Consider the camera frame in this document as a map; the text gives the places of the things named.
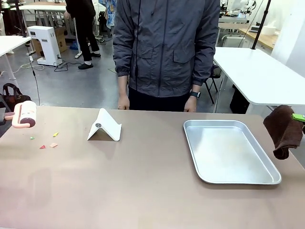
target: black shoe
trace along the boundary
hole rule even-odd
[[[101,54],[95,54],[95,53],[91,52],[91,56],[92,57],[101,57]]]
[[[79,70],[86,70],[88,68],[93,68],[93,64],[87,65],[86,63],[83,63],[82,65],[78,66]]]

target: lint roller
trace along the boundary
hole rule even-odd
[[[36,124],[36,104],[33,101],[25,101],[15,105],[13,113],[6,113],[5,120],[12,120],[15,128],[30,128]]]

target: handbag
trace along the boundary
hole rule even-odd
[[[9,87],[13,89],[14,95],[9,93]],[[31,101],[31,98],[27,95],[23,95],[20,89],[12,83],[6,83],[3,86],[2,98],[11,111],[14,111],[15,105],[23,103],[24,101]]]

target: hand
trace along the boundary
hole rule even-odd
[[[190,96],[184,106],[184,112],[196,112],[197,107],[197,98],[194,96]]]
[[[129,110],[129,98],[128,98],[127,94],[119,96],[118,109],[119,110]]]
[[[63,14],[63,17],[65,19],[69,19],[71,17],[71,15],[67,11],[65,11],[64,14]]]
[[[105,19],[108,20],[108,11],[107,11],[107,9],[105,10]]]

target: metal tray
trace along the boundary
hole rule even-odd
[[[276,185],[280,173],[239,121],[189,120],[183,125],[198,176],[212,184]]]

